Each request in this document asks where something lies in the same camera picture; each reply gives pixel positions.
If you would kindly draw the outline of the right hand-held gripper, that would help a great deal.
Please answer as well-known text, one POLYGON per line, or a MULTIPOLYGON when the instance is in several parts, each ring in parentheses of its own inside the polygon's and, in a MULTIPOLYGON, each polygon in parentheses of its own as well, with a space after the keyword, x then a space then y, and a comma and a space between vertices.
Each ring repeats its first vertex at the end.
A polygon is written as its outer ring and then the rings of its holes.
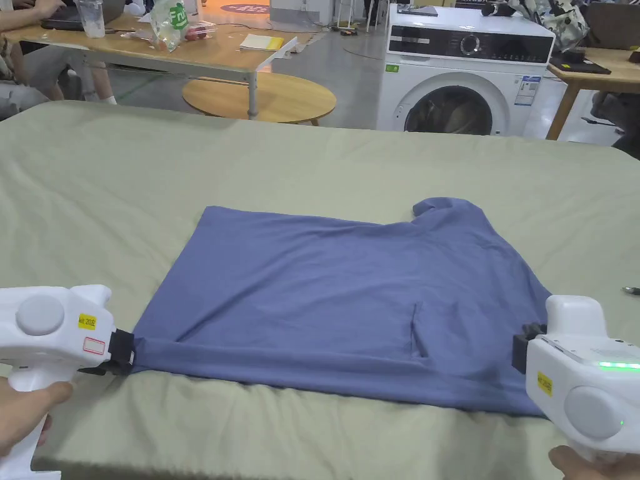
POLYGON ((546 299, 546 324, 512 342, 512 366, 526 393, 594 463, 639 453, 639 348, 608 335, 601 304, 586 296, 546 299))

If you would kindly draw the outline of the person's left hand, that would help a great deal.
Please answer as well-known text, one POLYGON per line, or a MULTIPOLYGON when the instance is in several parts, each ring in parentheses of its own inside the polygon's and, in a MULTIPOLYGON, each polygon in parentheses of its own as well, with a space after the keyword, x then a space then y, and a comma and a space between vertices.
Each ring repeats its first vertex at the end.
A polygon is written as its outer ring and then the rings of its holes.
POLYGON ((1 457, 9 455, 44 420, 37 447, 46 442, 51 427, 49 412, 67 401, 74 392, 70 382, 55 382, 44 389, 20 392, 12 388, 8 379, 1 378, 1 457))

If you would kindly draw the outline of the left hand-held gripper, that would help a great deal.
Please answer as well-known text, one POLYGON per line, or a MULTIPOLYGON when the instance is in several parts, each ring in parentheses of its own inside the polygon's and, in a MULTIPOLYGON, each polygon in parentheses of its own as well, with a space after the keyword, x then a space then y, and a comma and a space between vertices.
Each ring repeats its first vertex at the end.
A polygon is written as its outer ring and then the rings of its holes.
POLYGON ((118 329, 101 284, 1 289, 1 363, 20 392, 69 382, 76 373, 128 376, 134 336, 118 329))

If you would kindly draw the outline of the person's right hand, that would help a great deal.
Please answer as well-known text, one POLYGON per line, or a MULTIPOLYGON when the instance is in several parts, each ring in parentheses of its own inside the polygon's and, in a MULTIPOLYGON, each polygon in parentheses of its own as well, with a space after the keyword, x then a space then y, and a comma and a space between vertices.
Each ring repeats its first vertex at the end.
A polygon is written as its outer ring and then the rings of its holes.
POLYGON ((639 479, 637 454, 626 454, 612 463, 592 462, 568 446, 557 446, 548 452, 548 457, 563 479, 639 479))

